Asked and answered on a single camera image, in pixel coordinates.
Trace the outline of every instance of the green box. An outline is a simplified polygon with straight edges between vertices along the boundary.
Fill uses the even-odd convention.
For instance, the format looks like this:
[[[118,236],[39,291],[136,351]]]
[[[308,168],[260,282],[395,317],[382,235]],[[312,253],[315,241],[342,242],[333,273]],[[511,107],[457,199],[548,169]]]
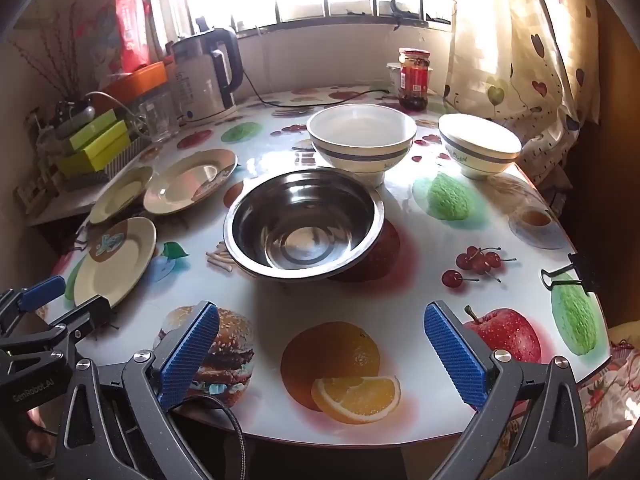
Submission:
[[[67,178],[100,171],[130,143],[127,125],[119,121],[77,153],[57,160],[56,165]]]
[[[99,136],[104,130],[116,121],[113,109],[96,117],[87,126],[82,127],[67,139],[66,152],[71,154],[84,148],[89,142]]]

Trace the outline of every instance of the stainless steel bowl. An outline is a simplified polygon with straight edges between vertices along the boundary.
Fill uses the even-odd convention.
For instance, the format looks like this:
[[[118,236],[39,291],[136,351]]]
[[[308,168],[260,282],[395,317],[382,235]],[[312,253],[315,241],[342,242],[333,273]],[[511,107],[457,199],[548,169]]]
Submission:
[[[262,179],[229,208],[226,248],[244,270],[276,280],[337,274],[359,261],[382,229],[379,194],[331,168]]]

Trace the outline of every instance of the hamburger illustration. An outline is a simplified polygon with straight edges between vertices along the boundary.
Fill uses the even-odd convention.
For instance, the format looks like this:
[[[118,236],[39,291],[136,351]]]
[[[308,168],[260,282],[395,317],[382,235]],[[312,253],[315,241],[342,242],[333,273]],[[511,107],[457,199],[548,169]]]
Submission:
[[[181,306],[167,314],[154,346],[178,328],[192,308]],[[237,312],[219,308],[218,315],[218,336],[194,375],[187,395],[209,394],[231,407],[244,393],[254,370],[254,330],[251,322]]]

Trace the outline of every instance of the blue gripper pad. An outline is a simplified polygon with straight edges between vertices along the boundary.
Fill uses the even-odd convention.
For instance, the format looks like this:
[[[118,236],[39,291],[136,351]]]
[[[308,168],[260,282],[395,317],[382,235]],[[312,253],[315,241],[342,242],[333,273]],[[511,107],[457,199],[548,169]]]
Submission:
[[[49,301],[62,296],[65,293],[65,287],[65,279],[62,276],[51,276],[23,290],[18,300],[18,309],[23,312],[33,312]]]
[[[209,303],[160,371],[158,403],[167,411],[184,399],[193,376],[218,335],[218,309]]]
[[[487,400],[486,372],[435,303],[424,311],[424,333],[462,400],[479,411]]]

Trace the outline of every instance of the electric kettle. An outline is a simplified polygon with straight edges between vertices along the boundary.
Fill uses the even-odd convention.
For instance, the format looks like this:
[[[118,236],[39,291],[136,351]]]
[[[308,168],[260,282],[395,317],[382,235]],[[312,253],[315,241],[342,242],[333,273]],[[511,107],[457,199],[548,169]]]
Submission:
[[[221,44],[228,65],[219,48]],[[175,73],[171,83],[177,89],[180,111],[187,125],[210,123],[236,110],[232,92],[242,83],[244,72],[233,29],[212,28],[174,43],[173,51]]]

